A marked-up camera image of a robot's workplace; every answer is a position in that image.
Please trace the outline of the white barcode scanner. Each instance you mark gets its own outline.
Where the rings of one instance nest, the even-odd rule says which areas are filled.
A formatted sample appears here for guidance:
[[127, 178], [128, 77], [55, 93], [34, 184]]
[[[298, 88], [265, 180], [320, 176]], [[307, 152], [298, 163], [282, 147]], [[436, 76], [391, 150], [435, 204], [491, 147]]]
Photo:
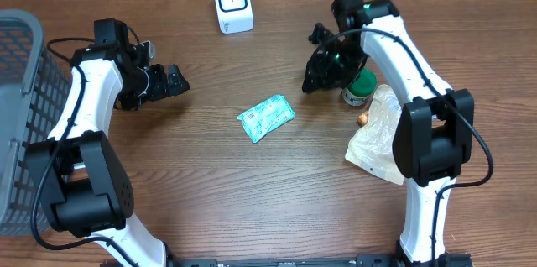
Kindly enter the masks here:
[[251, 0], [215, 0], [218, 24], [223, 34], [236, 34], [253, 29]]

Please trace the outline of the green lid clear jar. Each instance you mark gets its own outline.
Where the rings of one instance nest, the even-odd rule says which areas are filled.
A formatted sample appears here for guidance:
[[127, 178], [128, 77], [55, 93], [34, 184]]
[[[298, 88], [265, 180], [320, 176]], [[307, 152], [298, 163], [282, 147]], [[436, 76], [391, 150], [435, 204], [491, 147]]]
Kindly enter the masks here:
[[377, 87], [375, 74], [367, 69], [360, 72], [360, 75], [341, 92], [343, 100], [350, 106], [359, 107], [368, 102], [370, 96]]

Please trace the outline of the mint green wipes pack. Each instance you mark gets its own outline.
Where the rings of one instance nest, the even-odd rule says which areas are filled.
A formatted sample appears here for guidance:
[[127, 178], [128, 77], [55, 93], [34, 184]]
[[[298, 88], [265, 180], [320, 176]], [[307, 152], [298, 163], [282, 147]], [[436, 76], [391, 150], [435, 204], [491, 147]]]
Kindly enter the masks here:
[[295, 111], [281, 94], [273, 95], [237, 116], [254, 144], [294, 118]]

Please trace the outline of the orange tissue pack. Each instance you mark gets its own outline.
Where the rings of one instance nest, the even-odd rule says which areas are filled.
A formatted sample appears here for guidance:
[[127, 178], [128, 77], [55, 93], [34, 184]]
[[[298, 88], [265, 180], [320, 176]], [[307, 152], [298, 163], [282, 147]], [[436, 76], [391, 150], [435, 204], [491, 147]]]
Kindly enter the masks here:
[[365, 111], [357, 117], [357, 123], [360, 127], [365, 126], [368, 123], [369, 111]]

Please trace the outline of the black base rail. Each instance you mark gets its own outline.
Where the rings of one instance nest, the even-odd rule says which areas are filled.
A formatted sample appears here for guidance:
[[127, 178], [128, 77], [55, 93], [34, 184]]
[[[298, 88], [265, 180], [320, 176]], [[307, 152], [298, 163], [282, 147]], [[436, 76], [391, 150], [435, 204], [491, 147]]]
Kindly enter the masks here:
[[[170, 266], [178, 267], [395, 267], [429, 266], [428, 264], [406, 264], [391, 254], [359, 254], [356, 258], [339, 259], [281, 259], [281, 260], [235, 260], [218, 262], [215, 259], [176, 260]], [[470, 254], [448, 254], [439, 259], [438, 266], [474, 266]]]

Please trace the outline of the dark grey mesh basket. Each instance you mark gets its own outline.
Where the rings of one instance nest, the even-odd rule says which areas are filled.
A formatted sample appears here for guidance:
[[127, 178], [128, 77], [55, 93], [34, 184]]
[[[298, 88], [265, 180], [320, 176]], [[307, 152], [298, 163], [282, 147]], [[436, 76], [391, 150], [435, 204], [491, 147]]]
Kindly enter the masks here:
[[70, 78], [44, 46], [39, 20], [1, 11], [1, 235], [28, 236], [36, 187], [25, 152], [47, 139], [70, 90]]

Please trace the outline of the clear bag bread package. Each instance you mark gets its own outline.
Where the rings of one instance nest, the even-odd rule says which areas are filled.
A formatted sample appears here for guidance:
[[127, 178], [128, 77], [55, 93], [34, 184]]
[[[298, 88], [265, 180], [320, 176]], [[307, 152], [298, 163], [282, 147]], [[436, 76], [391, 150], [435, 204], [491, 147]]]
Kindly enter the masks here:
[[373, 94], [367, 122], [351, 138], [345, 153], [348, 162], [399, 186], [404, 176], [395, 164], [392, 143], [401, 112], [394, 90], [380, 85]]

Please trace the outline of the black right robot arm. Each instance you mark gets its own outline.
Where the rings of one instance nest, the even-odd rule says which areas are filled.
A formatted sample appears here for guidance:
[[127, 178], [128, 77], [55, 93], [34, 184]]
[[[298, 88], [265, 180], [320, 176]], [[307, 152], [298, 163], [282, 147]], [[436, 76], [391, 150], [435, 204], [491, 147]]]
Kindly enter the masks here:
[[468, 254], [447, 253], [442, 237], [447, 188], [471, 157], [472, 95], [453, 90], [428, 65], [391, 0], [334, 0], [331, 12], [339, 32], [315, 25], [303, 92], [349, 86], [372, 59], [402, 108], [392, 151], [407, 196], [404, 230], [389, 265], [472, 265]]

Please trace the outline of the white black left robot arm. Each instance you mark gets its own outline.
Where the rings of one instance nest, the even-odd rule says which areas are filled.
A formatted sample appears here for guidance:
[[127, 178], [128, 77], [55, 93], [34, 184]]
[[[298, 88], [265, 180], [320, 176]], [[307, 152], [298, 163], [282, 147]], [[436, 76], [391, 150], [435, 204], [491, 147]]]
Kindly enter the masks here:
[[97, 20], [89, 46], [68, 58], [72, 84], [60, 119], [26, 151], [37, 186], [30, 229], [48, 250], [97, 243], [122, 266], [176, 266], [169, 246], [136, 216], [133, 187], [108, 131], [115, 108], [135, 111], [190, 84], [177, 65], [154, 64], [152, 44], [131, 43], [133, 34], [115, 18]]

